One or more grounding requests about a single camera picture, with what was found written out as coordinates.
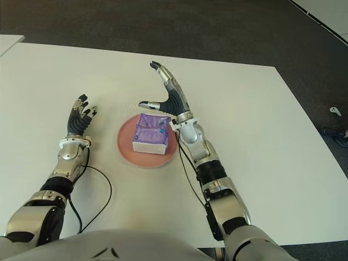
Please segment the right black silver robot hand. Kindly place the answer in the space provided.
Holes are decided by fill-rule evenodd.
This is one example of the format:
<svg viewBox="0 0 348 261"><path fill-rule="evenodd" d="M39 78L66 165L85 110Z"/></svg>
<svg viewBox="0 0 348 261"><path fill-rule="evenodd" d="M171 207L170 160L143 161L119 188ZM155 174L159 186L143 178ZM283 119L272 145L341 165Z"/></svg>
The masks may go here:
<svg viewBox="0 0 348 261"><path fill-rule="evenodd" d="M162 64L152 61L150 67L155 69L163 80L168 93L168 98L164 102L141 101L138 106L146 109L161 111L167 114L178 116L190 111L187 99L172 73Z"/></svg>

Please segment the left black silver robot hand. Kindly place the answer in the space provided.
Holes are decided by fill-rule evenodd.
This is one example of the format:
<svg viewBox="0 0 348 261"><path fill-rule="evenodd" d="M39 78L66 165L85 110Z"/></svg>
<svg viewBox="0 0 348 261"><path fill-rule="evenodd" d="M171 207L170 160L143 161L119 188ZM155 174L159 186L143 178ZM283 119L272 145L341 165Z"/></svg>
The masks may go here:
<svg viewBox="0 0 348 261"><path fill-rule="evenodd" d="M98 106L86 109L88 97L85 94L79 96L74 102L67 121L67 135L83 136L92 119L98 113Z"/></svg>

